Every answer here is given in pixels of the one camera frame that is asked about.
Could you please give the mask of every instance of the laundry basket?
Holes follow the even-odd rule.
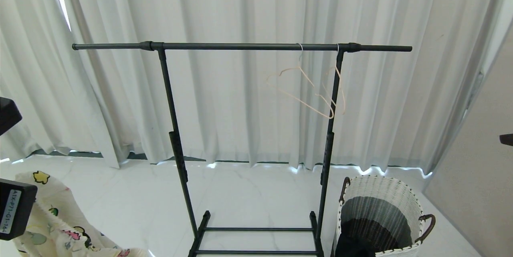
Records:
[[[424,231],[424,223],[431,219]],[[336,240],[341,233],[364,239],[376,256],[417,256],[435,224],[423,215],[412,190],[400,180],[380,176],[348,177],[339,199]]]

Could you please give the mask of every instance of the label sticker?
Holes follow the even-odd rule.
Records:
[[[9,199],[7,199],[7,204],[5,204],[4,216],[2,216],[2,223],[0,223],[0,233],[11,233],[14,215],[16,215],[16,209],[18,209],[21,196],[22,192],[20,190],[11,190],[9,193]]]

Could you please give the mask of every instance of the basket handle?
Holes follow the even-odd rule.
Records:
[[[429,233],[431,233],[431,231],[433,230],[434,228],[434,224],[436,223],[436,218],[434,217],[433,214],[428,214],[428,215],[422,215],[418,218],[419,221],[425,221],[427,219],[431,219],[431,223],[429,224],[429,227],[427,227],[426,231],[422,234],[422,236],[418,237],[417,239],[415,239],[415,242],[414,243],[417,243],[418,241],[420,241],[420,243],[424,242],[424,239],[429,235]]]
[[[351,184],[351,179],[349,177],[346,177],[344,179],[344,184],[342,186],[342,191],[340,192],[339,202],[340,201],[344,202],[344,193],[346,192],[346,186],[348,186],[350,184]]]

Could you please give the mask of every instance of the white marble floor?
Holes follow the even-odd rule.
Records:
[[[193,241],[174,162],[150,165],[125,162],[120,170],[99,158],[32,156],[2,162],[0,176],[44,171],[71,188],[93,226],[123,247],[148,249],[149,256],[187,256]],[[187,162],[189,190],[199,225],[205,210],[209,225],[224,227],[310,227],[309,213],[319,209],[321,167],[294,169],[285,164]],[[322,243],[329,256],[335,233],[337,201],[345,176],[357,167],[330,170]],[[371,169],[370,174],[381,173]],[[386,176],[403,180],[418,195],[425,213],[436,215],[436,226],[422,245],[420,257],[477,257],[479,254],[420,193],[426,181],[420,170],[390,168]],[[0,242],[2,256],[16,256],[11,242]],[[201,249],[314,250],[311,233],[205,233]]]

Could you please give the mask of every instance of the wall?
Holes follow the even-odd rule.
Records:
[[[425,195],[488,257],[513,252],[513,30]]]

